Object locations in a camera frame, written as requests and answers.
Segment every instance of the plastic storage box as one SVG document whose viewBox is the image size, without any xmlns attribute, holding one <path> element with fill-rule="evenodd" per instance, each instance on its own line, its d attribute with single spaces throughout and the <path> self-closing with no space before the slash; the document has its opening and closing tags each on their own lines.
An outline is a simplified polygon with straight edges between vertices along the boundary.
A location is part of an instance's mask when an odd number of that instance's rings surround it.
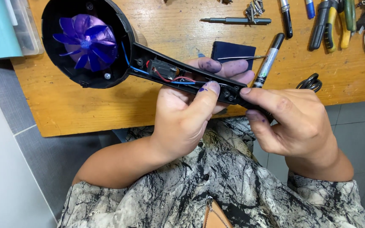
<svg viewBox="0 0 365 228">
<path fill-rule="evenodd" d="M 13 26 L 24 56 L 43 53 L 43 46 L 27 0 L 11 0 L 17 26 Z"/>
</svg>

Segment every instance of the yellow handle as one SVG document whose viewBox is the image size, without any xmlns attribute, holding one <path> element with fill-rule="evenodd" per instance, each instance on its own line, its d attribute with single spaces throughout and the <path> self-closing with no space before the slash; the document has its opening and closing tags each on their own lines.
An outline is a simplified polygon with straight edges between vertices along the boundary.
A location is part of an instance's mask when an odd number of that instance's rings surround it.
<svg viewBox="0 0 365 228">
<path fill-rule="evenodd" d="M 335 19 L 337 15 L 337 10 L 334 7 L 329 9 L 328 22 L 325 26 L 325 33 L 323 36 L 323 41 L 329 53 L 336 51 L 336 44 L 333 42 L 333 33 L 335 31 Z"/>
<path fill-rule="evenodd" d="M 351 31 L 347 30 L 346 25 L 346 17 L 344 15 L 344 12 L 339 13 L 340 21 L 342 22 L 342 42 L 340 43 L 340 47 L 342 49 L 346 49 L 349 47 L 350 43 L 350 37 L 351 37 Z"/>
</svg>

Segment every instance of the wooden workbench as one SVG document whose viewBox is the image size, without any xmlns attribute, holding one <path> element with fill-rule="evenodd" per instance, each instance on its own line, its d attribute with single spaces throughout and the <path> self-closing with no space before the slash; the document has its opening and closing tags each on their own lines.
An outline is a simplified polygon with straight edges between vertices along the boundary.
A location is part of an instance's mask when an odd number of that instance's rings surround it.
<svg viewBox="0 0 365 228">
<path fill-rule="evenodd" d="M 28 0 L 39 34 L 48 0 Z M 200 18 L 244 17 L 249 0 L 225 5 L 217 0 L 114 0 L 148 46 L 178 60 L 210 56 L 214 41 L 252 45 L 264 55 L 277 33 L 283 32 L 279 1 L 264 1 L 267 26 L 224 25 L 200 22 Z M 318 96 L 325 105 L 365 101 L 365 49 L 362 35 L 354 35 L 350 47 L 326 54 L 323 45 L 307 50 L 314 20 L 307 19 L 305 2 L 290 0 L 294 37 L 284 41 L 265 88 L 295 88 L 312 73 L 319 73 L 323 88 Z M 340 22 L 337 19 L 337 34 Z M 336 45 L 340 37 L 336 36 Z M 257 72 L 262 60 L 256 60 Z M 129 76 L 109 89 L 82 88 L 53 65 L 47 54 L 12 59 L 23 93 L 42 136 L 96 132 L 154 124 L 159 84 Z M 230 106 L 224 116 L 244 114 Z"/>
</svg>

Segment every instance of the hand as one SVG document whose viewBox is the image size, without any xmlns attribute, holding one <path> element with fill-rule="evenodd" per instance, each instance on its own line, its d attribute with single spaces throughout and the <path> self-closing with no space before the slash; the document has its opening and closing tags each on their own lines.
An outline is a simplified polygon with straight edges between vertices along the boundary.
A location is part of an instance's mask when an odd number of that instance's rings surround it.
<svg viewBox="0 0 365 228">
<path fill-rule="evenodd" d="M 278 124 L 270 126 L 255 110 L 246 111 L 252 131 L 268 153 L 330 162 L 338 153 L 325 107 L 311 90 L 244 88 L 241 97 L 271 112 Z"/>
<path fill-rule="evenodd" d="M 254 78 L 254 72 L 246 71 L 246 60 L 221 64 L 203 57 L 185 63 L 244 84 L 249 84 Z M 165 159 L 171 161 L 195 149 L 212 115 L 228 106 L 217 102 L 219 92 L 220 86 L 214 81 L 206 83 L 196 96 L 168 86 L 161 87 L 155 130 L 150 141 Z"/>
</svg>

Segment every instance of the dark blue fabric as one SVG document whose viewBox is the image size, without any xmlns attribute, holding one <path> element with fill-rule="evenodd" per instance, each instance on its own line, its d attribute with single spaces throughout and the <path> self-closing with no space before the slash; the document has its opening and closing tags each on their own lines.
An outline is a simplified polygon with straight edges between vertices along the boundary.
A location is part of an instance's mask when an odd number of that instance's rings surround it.
<svg viewBox="0 0 365 228">
<path fill-rule="evenodd" d="M 222 41 L 215 41 L 213 43 L 211 59 L 224 63 L 236 59 L 228 59 L 228 60 L 218 60 L 218 59 L 226 57 L 254 56 L 255 53 L 256 53 L 255 47 L 241 44 L 227 43 Z M 247 62 L 249 63 L 249 67 L 247 68 L 247 70 L 251 70 L 253 68 L 253 60 L 250 59 Z"/>
</svg>

